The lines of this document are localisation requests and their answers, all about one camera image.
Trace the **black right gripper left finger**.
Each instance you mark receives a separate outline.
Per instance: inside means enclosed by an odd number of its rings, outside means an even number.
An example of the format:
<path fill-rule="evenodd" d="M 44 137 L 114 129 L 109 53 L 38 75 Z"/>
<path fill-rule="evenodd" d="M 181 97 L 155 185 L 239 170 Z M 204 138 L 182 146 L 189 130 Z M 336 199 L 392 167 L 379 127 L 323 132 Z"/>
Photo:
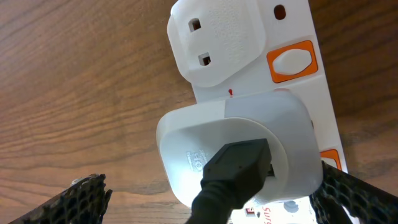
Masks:
<path fill-rule="evenodd" d="M 10 224 L 102 224 L 112 190 L 104 174 L 74 180 L 69 188 Z"/>

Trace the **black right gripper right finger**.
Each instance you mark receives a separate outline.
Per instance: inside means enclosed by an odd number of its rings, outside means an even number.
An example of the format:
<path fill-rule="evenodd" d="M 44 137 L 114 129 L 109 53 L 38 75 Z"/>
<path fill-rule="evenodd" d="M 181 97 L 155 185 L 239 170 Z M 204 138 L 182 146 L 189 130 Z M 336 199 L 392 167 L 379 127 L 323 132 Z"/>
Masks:
<path fill-rule="evenodd" d="M 317 223 L 397 223 L 397 197 L 322 163 L 323 181 L 309 196 Z"/>

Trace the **white power strip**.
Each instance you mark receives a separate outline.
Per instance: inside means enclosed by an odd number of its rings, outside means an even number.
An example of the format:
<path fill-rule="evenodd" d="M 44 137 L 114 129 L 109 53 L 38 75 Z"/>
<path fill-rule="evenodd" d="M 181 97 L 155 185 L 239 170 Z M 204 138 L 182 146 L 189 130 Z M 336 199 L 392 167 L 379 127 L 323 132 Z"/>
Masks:
<path fill-rule="evenodd" d="M 222 146 L 265 138 L 266 183 L 229 222 L 315 223 L 322 164 L 347 166 L 309 3 L 179 0 L 167 34 L 196 99 L 157 125 L 174 195 L 190 206 Z"/>

